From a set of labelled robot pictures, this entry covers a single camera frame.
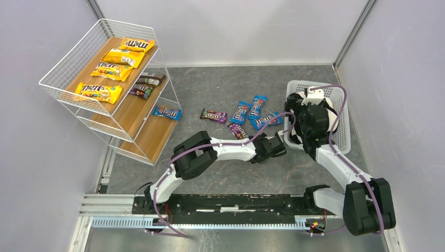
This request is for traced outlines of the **purple brown M&M bag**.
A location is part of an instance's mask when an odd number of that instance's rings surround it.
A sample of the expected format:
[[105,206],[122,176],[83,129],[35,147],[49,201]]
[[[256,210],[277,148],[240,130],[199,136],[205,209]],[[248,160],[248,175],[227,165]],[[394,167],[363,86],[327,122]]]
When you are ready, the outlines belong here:
[[228,125],[228,128],[231,130],[232,134],[238,140],[249,138],[249,135],[247,134],[245,129],[241,126],[241,124],[231,123]]

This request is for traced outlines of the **yellow M&M bag bottom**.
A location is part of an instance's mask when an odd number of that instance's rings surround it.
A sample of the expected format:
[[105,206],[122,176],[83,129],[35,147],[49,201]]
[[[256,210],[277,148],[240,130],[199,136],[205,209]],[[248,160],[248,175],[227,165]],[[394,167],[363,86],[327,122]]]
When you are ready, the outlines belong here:
[[101,61],[137,68],[144,56],[144,52],[112,48],[102,56]]

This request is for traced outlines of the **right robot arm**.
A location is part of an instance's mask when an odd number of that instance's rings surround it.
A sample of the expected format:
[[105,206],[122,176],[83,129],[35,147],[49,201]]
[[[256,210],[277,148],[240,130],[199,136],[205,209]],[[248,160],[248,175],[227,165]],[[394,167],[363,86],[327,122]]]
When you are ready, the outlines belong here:
[[374,178],[352,163],[332,137],[339,126],[339,114],[328,98],[307,101],[307,94],[288,95],[284,110],[292,123],[292,140],[297,140],[314,161],[325,167],[344,189],[338,193],[326,185],[307,189],[310,200],[341,217],[354,235],[381,233],[395,228],[396,215],[389,182]]

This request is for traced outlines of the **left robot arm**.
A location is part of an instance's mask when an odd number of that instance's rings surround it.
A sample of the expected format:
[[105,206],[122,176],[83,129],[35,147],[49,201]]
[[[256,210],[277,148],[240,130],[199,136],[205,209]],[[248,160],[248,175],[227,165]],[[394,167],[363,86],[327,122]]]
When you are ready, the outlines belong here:
[[197,178],[217,161],[240,160],[256,164],[284,154],[286,149],[278,133],[223,140],[210,137],[207,131],[199,131],[174,148],[166,171],[155,183],[148,183],[144,190],[146,209],[151,211],[166,203],[183,181]]

